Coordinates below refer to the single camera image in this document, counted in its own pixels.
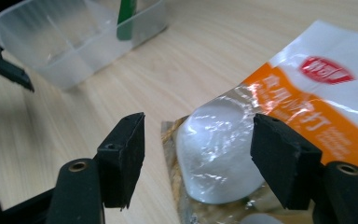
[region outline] plastic storage box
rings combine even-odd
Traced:
[[[69,89],[166,27],[164,1],[138,0],[117,25],[118,0],[27,0],[0,13],[0,45]]]

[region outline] light wood surface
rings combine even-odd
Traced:
[[[179,223],[161,122],[235,87],[315,20],[358,31],[354,0],[168,0],[166,8],[165,31],[72,90],[28,68],[35,93],[0,76],[4,209],[53,188],[62,165],[92,158],[121,118],[142,111],[144,167],[130,209],[106,209],[106,223]]]

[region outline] transparent plastic wrapping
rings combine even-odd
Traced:
[[[253,117],[280,119],[358,166],[358,33],[316,21],[240,85],[177,120],[163,138],[183,223],[313,223],[283,209],[249,154]]]
[[[26,0],[0,13],[0,45],[69,89],[166,27],[162,0],[138,0],[117,25],[119,0]]]

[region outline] snack package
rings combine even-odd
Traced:
[[[240,85],[182,119],[173,141],[191,200],[211,206],[245,198],[245,207],[266,186],[249,154],[255,113],[306,137],[323,151],[323,164],[358,166],[358,33],[316,21]]]

